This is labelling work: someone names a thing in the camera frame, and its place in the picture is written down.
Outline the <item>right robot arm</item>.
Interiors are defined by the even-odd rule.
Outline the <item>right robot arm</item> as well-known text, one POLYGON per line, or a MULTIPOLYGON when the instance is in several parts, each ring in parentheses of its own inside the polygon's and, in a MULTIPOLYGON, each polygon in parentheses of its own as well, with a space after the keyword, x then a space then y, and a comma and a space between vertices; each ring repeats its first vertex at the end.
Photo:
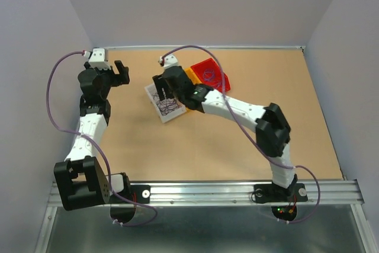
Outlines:
POLYGON ((195 84, 181 66, 167 68, 153 77, 160 100, 177 99, 190 110, 237 123, 258 151, 269 161, 273 195, 285 200, 294 193, 295 167, 290 161, 291 127, 277 104, 264 107, 222 94, 206 84, 195 84))

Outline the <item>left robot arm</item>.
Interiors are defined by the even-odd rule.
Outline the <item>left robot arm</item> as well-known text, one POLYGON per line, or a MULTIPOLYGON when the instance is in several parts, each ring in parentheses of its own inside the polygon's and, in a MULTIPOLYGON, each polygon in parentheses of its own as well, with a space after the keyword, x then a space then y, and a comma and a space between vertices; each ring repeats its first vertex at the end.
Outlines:
POLYGON ((67 211, 107 204, 111 195, 119 202, 131 197, 130 185, 120 181, 111 188, 97 155, 99 143, 110 120, 111 106, 107 99, 110 89, 130 83, 129 68, 122 61, 114 62, 113 69, 100 70, 85 63, 78 75, 82 91, 79 101, 79 129, 73 146, 63 162, 54 166, 63 207, 67 211))

